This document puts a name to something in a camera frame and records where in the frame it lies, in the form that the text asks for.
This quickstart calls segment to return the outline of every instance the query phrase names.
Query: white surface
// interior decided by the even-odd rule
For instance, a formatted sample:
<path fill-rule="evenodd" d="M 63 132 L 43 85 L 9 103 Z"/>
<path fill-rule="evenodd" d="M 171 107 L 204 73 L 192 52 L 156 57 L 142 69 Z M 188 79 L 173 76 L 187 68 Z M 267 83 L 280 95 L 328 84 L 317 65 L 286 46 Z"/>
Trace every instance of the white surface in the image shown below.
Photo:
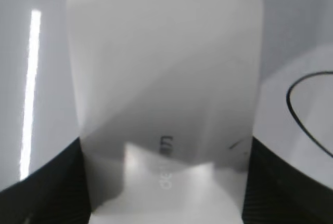
<path fill-rule="evenodd" d="M 68 22 L 91 223 L 241 223 L 262 1 L 68 0 Z"/>
<path fill-rule="evenodd" d="M 79 132 L 68 57 L 66 0 L 0 0 L 0 8 L 2 190 L 19 181 L 20 174 L 25 177 L 51 160 Z M 41 12 L 38 37 L 34 27 L 31 32 L 33 10 Z"/>
<path fill-rule="evenodd" d="M 333 188 L 333 159 L 297 125 L 288 111 L 286 93 L 300 77 L 333 70 L 333 48 L 323 46 L 296 59 L 271 75 L 261 86 L 253 135 L 289 164 Z M 312 135 L 333 150 L 333 77 L 301 82 L 291 94 L 296 114 Z"/>

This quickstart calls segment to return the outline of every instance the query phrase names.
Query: black textured surface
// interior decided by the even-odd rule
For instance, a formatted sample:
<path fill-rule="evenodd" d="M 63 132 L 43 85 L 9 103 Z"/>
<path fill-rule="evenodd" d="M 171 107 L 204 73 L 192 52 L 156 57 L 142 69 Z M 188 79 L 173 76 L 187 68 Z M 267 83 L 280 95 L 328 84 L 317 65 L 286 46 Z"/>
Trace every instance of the black textured surface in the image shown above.
<path fill-rule="evenodd" d="M 331 224 L 333 191 L 254 138 L 242 217 L 245 224 Z"/>
<path fill-rule="evenodd" d="M 80 140 L 0 192 L 1 224 L 86 224 L 91 214 Z"/>

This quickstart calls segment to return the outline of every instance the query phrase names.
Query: fluorescent light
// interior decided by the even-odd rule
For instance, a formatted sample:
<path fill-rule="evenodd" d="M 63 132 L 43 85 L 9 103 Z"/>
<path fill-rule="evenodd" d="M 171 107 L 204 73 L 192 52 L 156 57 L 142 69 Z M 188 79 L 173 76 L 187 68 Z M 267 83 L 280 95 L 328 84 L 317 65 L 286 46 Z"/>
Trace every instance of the fluorescent light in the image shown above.
<path fill-rule="evenodd" d="M 31 156 L 31 135 L 33 123 L 33 103 L 35 96 L 35 80 L 38 67 L 38 50 L 40 45 L 41 12 L 31 11 L 29 56 L 27 69 L 27 82 L 25 84 L 24 115 L 22 130 L 22 146 L 20 158 L 20 180 L 29 175 Z"/>

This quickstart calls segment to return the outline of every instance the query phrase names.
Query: bottle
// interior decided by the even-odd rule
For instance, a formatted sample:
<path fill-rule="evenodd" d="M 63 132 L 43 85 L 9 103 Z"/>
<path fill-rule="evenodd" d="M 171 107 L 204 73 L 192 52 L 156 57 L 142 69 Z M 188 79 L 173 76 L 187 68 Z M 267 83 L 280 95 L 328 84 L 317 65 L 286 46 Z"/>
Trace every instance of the bottle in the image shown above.
<path fill-rule="evenodd" d="M 241 223 L 262 0 L 68 0 L 92 221 Z"/>

